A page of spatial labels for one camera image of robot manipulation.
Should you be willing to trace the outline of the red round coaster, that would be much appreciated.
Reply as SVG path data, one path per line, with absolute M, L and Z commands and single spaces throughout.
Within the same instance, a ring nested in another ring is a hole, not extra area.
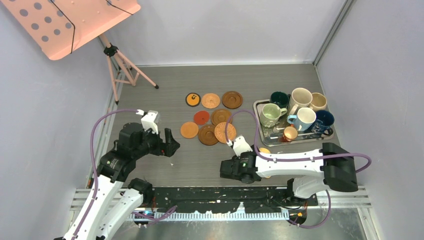
M 193 116 L 193 121 L 200 126 L 207 124 L 209 119 L 210 119 L 210 113 L 206 110 L 200 110 L 196 112 Z

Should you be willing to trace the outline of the yellow cup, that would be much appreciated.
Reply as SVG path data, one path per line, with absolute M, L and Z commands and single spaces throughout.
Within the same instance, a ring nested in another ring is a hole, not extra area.
M 267 148 L 264 148 L 264 147 L 259 147 L 258 148 L 258 151 L 260 153 L 265 153 L 265 154 L 270 154 L 271 153 Z

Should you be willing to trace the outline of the woven rattan coaster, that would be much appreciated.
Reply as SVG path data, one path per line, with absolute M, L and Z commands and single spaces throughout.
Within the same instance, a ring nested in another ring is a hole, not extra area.
M 221 122 L 215 126 L 214 135 L 220 143 L 226 144 L 227 140 L 233 141 L 236 138 L 237 131 L 231 123 Z
M 215 93 L 206 93 L 201 98 L 201 104 L 207 109 L 214 109 L 221 103 L 220 97 Z

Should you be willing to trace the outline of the brown wooden coaster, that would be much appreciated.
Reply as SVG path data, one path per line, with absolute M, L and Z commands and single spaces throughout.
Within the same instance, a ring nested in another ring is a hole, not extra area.
M 220 123 L 226 123 L 231 115 L 232 113 L 227 109 L 217 109 L 211 114 L 210 121 L 214 126 L 216 126 Z

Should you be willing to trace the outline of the light orange wooden coaster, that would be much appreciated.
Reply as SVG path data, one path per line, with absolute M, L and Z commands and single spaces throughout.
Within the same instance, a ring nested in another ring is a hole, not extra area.
M 186 139 L 191 139 L 196 137 L 198 132 L 199 132 L 199 126 L 192 121 L 183 123 L 180 128 L 180 134 Z

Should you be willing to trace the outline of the cream mug tall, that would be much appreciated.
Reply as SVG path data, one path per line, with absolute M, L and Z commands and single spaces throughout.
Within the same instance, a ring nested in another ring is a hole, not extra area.
M 295 88 L 289 99 L 288 115 L 295 115 L 300 108 L 308 107 L 313 100 L 312 93 L 306 88 Z

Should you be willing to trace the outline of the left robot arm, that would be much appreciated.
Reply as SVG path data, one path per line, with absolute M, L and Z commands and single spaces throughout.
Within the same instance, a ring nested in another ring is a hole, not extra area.
M 142 124 L 127 123 L 120 130 L 112 150 L 100 158 L 97 178 L 79 215 L 63 240 L 110 240 L 137 207 L 148 207 L 154 199 L 151 183 L 134 178 L 118 203 L 110 207 L 136 161 L 146 155 L 172 157 L 180 144 L 169 128 L 160 132 L 144 129 Z

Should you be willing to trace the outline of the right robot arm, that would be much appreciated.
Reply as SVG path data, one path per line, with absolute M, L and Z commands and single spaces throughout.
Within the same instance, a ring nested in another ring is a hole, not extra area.
M 273 176 L 292 176 L 285 198 L 299 205 L 317 192 L 358 190 L 355 160 L 340 146 L 325 142 L 321 148 L 298 153 L 256 153 L 245 151 L 220 164 L 220 177 L 245 184 Z

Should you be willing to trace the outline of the light green mug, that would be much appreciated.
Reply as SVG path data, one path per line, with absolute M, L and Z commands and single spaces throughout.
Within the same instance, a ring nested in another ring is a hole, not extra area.
M 280 108 L 277 104 L 267 103 L 263 106 L 262 112 L 259 115 L 259 121 L 262 126 L 271 128 L 275 126 L 280 117 L 288 112 L 287 108 Z

